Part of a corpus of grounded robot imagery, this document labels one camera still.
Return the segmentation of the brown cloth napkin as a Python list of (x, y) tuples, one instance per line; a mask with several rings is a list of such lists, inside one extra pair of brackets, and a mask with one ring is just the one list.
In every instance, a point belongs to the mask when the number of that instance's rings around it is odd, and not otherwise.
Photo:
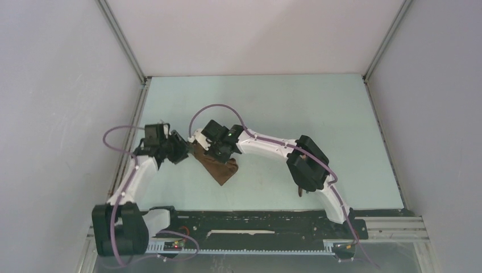
[(237, 173), (239, 166), (234, 158), (229, 159), (226, 163), (221, 163), (211, 156), (205, 155), (205, 150), (200, 144), (196, 143), (190, 146), (191, 154), (220, 186), (223, 186)]

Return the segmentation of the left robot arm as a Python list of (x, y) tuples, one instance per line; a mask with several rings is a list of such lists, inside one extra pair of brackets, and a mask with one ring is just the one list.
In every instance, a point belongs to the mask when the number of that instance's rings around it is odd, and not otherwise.
[(92, 210), (92, 224), (98, 254), (102, 257), (142, 255), (150, 238), (158, 231), (176, 235), (180, 222), (174, 206), (158, 206), (142, 211), (138, 201), (164, 160), (177, 164), (188, 157), (188, 145), (173, 131), (155, 139), (145, 136), (130, 153), (128, 173), (105, 204)]

